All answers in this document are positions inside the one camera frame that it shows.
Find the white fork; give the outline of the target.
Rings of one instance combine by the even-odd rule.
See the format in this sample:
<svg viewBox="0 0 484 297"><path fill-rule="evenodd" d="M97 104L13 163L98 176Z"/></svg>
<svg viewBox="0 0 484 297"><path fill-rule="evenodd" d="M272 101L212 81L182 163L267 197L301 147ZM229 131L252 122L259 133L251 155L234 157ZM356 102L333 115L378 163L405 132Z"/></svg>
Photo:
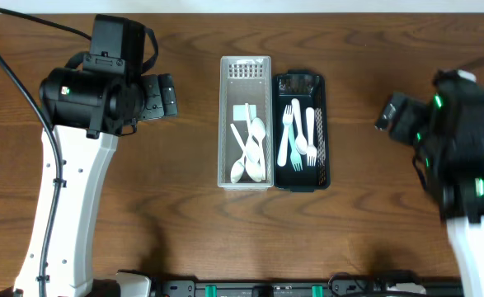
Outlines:
<svg viewBox="0 0 484 297"><path fill-rule="evenodd" d="M287 158L287 147L288 147L288 133L289 127L293 123L294 114L293 107L291 105L286 105L284 109L284 114L282 117L283 132L280 139L280 146L277 156L277 165L283 167L286 164Z"/></svg>
<svg viewBox="0 0 484 297"><path fill-rule="evenodd" d="M314 132L315 132L315 111L312 107L308 107L305 111L307 129L308 129L308 147L307 147L307 160L308 166L314 167L317 161L317 148L314 145Z"/></svg>

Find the white spoon bowl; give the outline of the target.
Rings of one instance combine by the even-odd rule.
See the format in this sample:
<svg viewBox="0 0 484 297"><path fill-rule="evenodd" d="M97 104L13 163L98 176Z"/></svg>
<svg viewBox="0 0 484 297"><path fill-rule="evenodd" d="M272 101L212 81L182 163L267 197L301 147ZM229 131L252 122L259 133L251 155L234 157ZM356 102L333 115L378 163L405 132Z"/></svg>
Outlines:
<svg viewBox="0 0 484 297"><path fill-rule="evenodd" d="M245 172L245 158L246 154L242 156L233 164L230 172L231 183L238 183Z"/></svg>
<svg viewBox="0 0 484 297"><path fill-rule="evenodd" d="M258 144L254 141L252 137L251 129L251 109L248 103L245 104L246 108L246 123L247 123L247 141L246 141L246 153L248 159L252 163L258 163L260 161L260 154L258 153Z"/></svg>

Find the white spoon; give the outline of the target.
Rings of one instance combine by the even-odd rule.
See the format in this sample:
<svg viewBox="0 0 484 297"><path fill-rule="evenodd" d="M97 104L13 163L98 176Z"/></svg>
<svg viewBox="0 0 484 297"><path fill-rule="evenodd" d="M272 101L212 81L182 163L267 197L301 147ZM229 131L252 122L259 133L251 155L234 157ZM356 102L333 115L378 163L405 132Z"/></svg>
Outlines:
<svg viewBox="0 0 484 297"><path fill-rule="evenodd" d="M308 143L305 136L303 135L302 117L301 117L299 100L297 98L293 98L291 101L291 105L293 108L294 121L297 128L297 136L295 138L296 149L301 155L305 155L307 153Z"/></svg>
<svg viewBox="0 0 484 297"><path fill-rule="evenodd" d="M238 142L240 148L242 149L242 153L245 153L246 154L246 158L245 158L245 172L247 172L247 174L249 175L249 177L254 182L261 182L262 179L261 179L261 170L260 170L259 164L258 163L252 163L248 159L247 153L246 153L246 146L242 142L241 135L239 134L239 132L238 132L235 124L231 124L230 127L231 127L231 130L233 132L233 135L234 135L236 141Z"/></svg>

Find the pale green fork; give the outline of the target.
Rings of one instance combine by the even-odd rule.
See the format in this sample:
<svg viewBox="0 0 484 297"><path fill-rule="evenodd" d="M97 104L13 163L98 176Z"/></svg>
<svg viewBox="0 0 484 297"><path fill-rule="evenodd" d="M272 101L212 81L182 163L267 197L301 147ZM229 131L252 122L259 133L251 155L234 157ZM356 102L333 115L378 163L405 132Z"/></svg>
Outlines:
<svg viewBox="0 0 484 297"><path fill-rule="evenodd" d="M289 159L292 165L292 168L295 172L301 172L303 170L303 162L300 153L296 149L295 139L294 139L294 127L291 125L289 127L289 146L291 148L291 152L289 155Z"/></svg>

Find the white spoon crossing diagonal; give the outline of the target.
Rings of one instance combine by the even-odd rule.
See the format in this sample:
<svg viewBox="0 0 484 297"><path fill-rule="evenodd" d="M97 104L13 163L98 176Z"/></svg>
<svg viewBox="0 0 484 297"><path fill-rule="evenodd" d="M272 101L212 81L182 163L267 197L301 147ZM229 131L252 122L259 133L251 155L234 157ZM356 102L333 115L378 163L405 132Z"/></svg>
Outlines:
<svg viewBox="0 0 484 297"><path fill-rule="evenodd" d="M265 157L264 157L264 150L263 150L263 139L266 136L265 124L260 118L255 117L251 123L251 129L252 129L253 136L257 140L259 150L260 150L261 179L265 180L266 178Z"/></svg>

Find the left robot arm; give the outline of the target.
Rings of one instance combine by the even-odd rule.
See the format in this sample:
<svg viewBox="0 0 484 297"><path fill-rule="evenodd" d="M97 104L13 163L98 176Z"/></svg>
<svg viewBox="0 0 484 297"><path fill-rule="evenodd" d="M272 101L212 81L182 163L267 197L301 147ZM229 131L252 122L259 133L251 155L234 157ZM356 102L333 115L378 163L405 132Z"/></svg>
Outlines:
<svg viewBox="0 0 484 297"><path fill-rule="evenodd" d="M153 280L92 272L101 190L126 125L177 113L171 74L57 68L40 85L52 134L42 136L43 171L31 241L13 287L2 296L150 296Z"/></svg>

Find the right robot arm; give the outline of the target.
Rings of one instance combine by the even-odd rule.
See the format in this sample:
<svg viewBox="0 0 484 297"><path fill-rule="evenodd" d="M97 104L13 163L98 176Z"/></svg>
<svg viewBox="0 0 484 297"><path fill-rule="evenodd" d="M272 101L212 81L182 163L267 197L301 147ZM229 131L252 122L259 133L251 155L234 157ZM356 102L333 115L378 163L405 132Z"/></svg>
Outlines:
<svg viewBox="0 0 484 297"><path fill-rule="evenodd" d="M439 71L425 103L388 96L377 130L414 150L422 188L439 208L466 296L484 296L484 87L461 69Z"/></svg>

